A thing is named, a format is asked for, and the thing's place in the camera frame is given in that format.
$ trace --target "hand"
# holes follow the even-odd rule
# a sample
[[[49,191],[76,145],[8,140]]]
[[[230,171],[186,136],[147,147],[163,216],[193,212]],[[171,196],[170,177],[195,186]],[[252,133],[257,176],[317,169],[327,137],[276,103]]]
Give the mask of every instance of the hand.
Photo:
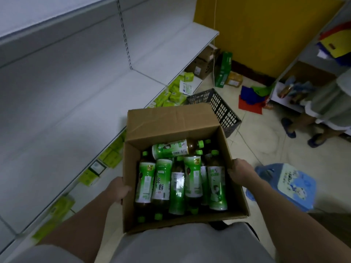
[[[121,203],[121,200],[125,198],[132,188],[130,186],[125,186],[122,177],[116,177],[113,179],[105,192],[110,200],[113,202]]]
[[[244,159],[235,159],[233,169],[228,169],[228,173],[235,183],[246,188],[261,180],[254,168]]]

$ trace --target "yellow wall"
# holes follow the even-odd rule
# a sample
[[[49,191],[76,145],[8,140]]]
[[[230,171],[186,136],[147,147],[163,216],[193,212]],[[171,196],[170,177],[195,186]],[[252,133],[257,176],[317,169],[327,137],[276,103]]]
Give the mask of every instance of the yellow wall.
[[[278,77],[343,5],[342,0],[217,0],[216,46]],[[214,0],[198,0],[195,22],[213,28]]]

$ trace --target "forearm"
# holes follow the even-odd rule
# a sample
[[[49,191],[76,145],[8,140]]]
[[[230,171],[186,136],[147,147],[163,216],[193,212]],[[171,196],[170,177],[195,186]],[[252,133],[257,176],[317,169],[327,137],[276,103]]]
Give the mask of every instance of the forearm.
[[[350,262],[349,247],[267,182],[257,179],[249,190],[284,262]]]
[[[107,213],[113,202],[114,200],[106,191],[103,191],[38,245],[55,245],[67,250],[85,263],[94,262],[103,238]]]

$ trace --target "blue plastic stool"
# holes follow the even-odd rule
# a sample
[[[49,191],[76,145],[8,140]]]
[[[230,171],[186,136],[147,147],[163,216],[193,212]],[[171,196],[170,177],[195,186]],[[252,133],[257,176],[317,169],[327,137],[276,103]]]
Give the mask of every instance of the blue plastic stool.
[[[285,196],[303,212],[313,209],[316,181],[312,177],[287,163],[259,166],[255,168],[255,171],[272,188]],[[249,190],[246,190],[246,196],[255,201]]]

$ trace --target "person's left hand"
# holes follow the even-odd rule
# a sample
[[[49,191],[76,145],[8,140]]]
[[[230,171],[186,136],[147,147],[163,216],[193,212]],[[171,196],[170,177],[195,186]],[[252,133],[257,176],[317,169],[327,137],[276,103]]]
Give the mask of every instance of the person's left hand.
[[[132,188],[130,186],[124,185],[122,177],[116,177],[110,182],[105,192],[109,199],[121,204],[121,200],[124,199],[131,190]]]

